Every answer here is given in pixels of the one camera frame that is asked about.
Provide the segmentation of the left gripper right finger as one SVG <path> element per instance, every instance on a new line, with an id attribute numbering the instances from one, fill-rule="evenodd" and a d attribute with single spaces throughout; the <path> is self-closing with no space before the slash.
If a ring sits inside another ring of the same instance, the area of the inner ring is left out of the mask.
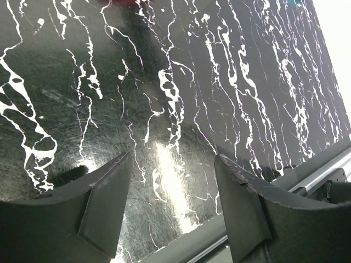
<path id="1" fill-rule="evenodd" d="M 350 203 L 283 190 L 225 155 L 214 161 L 233 262 L 350 262 Z"/>

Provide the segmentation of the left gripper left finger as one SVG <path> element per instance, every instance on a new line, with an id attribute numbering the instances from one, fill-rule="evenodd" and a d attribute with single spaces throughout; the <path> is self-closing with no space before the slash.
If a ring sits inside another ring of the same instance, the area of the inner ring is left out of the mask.
<path id="1" fill-rule="evenodd" d="M 131 173 L 122 153 L 35 199 L 1 202 L 1 262 L 110 262 Z"/>

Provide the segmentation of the red t shirt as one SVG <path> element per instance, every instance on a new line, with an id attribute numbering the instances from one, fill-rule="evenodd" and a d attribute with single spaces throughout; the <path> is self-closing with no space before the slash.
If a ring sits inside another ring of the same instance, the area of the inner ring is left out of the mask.
<path id="1" fill-rule="evenodd" d="M 101 0 L 100 2 L 104 3 L 104 4 L 121 4 L 121 5 L 135 5 L 137 3 L 143 3 L 145 1 L 142 1 L 142 0 Z"/>

